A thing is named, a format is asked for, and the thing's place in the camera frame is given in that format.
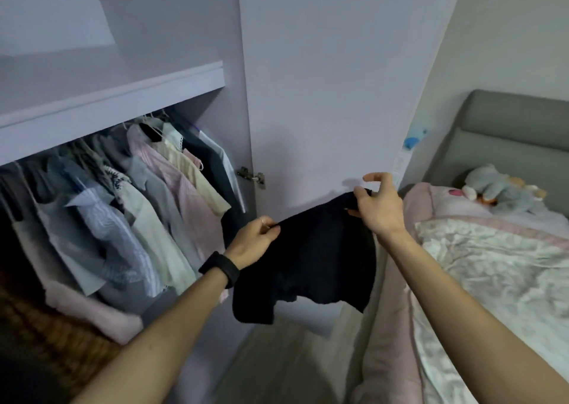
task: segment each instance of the brown garment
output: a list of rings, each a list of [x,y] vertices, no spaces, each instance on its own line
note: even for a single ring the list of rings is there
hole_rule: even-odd
[[[120,350],[88,323],[66,317],[44,303],[43,289],[5,226],[9,258],[0,259],[0,321],[24,342],[74,396]]]

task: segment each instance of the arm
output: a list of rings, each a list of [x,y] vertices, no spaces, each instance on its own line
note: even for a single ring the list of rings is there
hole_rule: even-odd
[[[480,404],[565,403],[569,384],[446,272],[405,230],[403,201],[388,173],[370,197],[354,191],[359,214],[378,236],[421,304],[464,383]]]
[[[268,217],[263,220],[267,225],[275,224]],[[225,256],[239,269],[255,263],[281,231],[279,226],[265,233],[267,229],[261,219],[253,220],[239,231]],[[227,282],[220,269],[210,269],[129,343],[75,398],[74,404],[162,402]]]

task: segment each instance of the upholstered headboard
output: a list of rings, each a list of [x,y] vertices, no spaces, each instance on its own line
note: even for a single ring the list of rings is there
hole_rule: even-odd
[[[426,181],[457,187],[486,163],[547,190],[547,206],[569,216],[569,102],[473,91]]]

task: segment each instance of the wardrobe shelf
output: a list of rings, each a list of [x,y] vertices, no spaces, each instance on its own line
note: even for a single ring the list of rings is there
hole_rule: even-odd
[[[207,49],[0,57],[0,165],[223,86]]]

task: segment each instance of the black wristband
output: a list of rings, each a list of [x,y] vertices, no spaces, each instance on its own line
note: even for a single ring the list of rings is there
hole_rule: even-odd
[[[205,261],[202,267],[198,270],[199,273],[205,274],[211,268],[217,267],[227,275],[227,286],[225,288],[232,288],[235,285],[235,281],[239,278],[239,269],[231,260],[225,257],[223,254],[219,254],[214,251],[213,254]]]

